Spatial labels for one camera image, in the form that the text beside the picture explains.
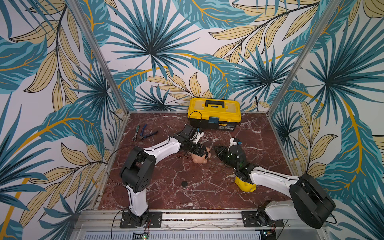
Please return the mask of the dark pink piggy bank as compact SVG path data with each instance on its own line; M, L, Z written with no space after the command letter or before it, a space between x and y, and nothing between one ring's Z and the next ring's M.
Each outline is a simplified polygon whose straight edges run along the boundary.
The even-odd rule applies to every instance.
M195 154L191 154L192 160L195 164L206 164L208 161L208 158L211 157L211 149L207 148L207 153L203 156L198 156Z

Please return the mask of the yellow piggy bank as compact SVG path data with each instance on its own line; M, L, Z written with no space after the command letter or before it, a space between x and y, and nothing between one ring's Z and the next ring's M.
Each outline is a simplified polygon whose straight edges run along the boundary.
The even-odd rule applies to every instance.
M246 193L252 193L257 189L257 185L244 182L239 177L235 177L235 184L239 187L241 191Z

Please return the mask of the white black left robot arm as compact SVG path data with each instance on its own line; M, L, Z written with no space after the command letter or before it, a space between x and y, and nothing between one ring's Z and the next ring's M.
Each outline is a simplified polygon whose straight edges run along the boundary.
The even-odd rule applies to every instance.
M195 133L192 137L182 134L149 148L134 147L121 169L121 179L129 194L130 212L142 217L148 210L146 188L151 182L155 165L161 160L180 151L189 153L195 164L206 164L211 150L199 141L204 133Z

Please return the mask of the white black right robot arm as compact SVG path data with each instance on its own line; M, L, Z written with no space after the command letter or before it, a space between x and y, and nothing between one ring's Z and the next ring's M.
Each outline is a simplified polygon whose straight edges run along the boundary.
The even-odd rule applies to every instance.
M289 176L254 166L240 145L215 146L214 151L226 166L234 169L235 183L243 192L252 193L262 186L289 197L287 201L266 201L249 218L253 224L270 226L279 220L301 220L320 229L333 215L335 202L311 175Z

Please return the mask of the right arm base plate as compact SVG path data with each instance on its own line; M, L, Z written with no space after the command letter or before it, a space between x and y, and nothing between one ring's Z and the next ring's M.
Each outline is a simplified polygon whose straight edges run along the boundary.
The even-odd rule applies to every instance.
M251 227L283 227L284 222L282 220L273 221L264 212L258 211L243 211L242 221L245 228Z

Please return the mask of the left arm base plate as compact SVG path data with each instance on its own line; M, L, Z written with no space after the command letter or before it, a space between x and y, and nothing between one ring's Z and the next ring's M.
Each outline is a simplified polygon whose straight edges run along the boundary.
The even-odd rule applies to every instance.
M162 212L145 212L141 217L138 217L127 211L122 213L119 227L120 229L159 229L162 226L162 217Z

